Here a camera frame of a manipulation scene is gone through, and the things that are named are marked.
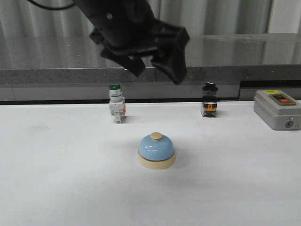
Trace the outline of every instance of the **white curtain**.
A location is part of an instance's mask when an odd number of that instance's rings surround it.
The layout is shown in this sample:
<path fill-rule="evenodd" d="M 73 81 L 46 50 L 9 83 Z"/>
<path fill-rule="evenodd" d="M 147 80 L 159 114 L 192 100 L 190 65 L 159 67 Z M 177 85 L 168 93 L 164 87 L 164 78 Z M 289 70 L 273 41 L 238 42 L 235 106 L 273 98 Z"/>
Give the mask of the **white curtain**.
<path fill-rule="evenodd" d="M 36 0 L 64 6 L 70 0 Z M 301 0 L 148 0 L 156 18 L 190 35 L 299 33 Z M 53 12 L 26 0 L 0 0 L 0 37 L 88 36 L 92 24 L 77 7 Z"/>

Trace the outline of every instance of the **blue bell dome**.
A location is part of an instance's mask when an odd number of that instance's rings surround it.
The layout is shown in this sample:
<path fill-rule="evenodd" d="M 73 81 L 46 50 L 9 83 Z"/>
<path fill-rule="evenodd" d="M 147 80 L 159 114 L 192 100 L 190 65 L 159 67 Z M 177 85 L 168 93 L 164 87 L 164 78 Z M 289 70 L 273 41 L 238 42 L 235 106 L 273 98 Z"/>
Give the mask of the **blue bell dome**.
<path fill-rule="evenodd" d="M 163 161 L 173 156 L 174 146 L 167 136 L 152 133 L 142 139 L 139 154 L 147 160 Z"/>

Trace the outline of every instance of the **yellow label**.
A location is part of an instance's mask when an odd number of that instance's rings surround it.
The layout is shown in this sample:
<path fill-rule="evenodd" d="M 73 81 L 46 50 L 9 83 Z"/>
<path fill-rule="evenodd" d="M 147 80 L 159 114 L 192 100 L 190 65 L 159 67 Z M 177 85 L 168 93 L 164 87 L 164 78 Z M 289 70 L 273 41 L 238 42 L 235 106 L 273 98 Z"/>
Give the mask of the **yellow label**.
<path fill-rule="evenodd" d="M 268 94 L 274 94 L 274 93 L 279 93 L 277 90 L 266 90 L 264 91 L 265 93 L 268 93 Z"/>

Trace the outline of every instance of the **wooden bell base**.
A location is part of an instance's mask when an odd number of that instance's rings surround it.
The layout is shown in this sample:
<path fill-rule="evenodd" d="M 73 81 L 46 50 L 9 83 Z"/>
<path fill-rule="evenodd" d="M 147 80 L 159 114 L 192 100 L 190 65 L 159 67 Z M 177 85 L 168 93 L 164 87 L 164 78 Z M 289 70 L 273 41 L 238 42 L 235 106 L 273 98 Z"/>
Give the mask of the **wooden bell base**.
<path fill-rule="evenodd" d="M 174 163 L 175 153 L 169 159 L 165 159 L 162 161 L 147 160 L 138 153 L 138 161 L 140 162 L 141 165 L 143 165 L 146 168 L 152 170 L 161 170 L 170 167 Z"/>

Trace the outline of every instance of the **push button switch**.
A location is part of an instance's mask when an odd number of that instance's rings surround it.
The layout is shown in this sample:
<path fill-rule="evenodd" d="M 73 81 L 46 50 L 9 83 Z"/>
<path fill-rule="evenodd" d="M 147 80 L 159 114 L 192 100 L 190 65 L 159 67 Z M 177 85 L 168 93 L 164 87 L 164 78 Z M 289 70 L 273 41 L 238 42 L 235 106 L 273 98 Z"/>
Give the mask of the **push button switch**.
<path fill-rule="evenodd" d="M 277 100 L 285 99 L 285 97 L 282 95 L 273 95 L 273 97 L 276 98 Z"/>
<path fill-rule="evenodd" d="M 283 104 L 286 104 L 286 103 L 292 103 L 290 100 L 288 99 L 279 99 L 278 101 L 280 101 L 281 103 Z"/>

